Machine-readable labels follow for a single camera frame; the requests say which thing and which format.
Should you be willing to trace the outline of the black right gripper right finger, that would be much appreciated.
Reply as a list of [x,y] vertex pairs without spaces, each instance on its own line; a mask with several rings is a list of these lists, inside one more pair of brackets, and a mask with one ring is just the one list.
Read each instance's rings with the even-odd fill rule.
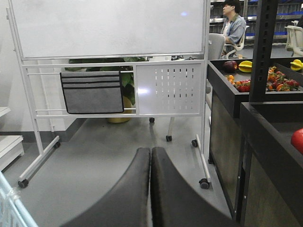
[[155,227],[239,226],[186,182],[162,147],[151,154],[151,209]]

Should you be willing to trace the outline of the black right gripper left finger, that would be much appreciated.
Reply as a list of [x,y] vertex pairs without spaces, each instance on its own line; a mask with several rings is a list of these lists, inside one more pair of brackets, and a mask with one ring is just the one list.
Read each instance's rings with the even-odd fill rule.
[[151,151],[138,148],[115,185],[64,227],[146,227]]

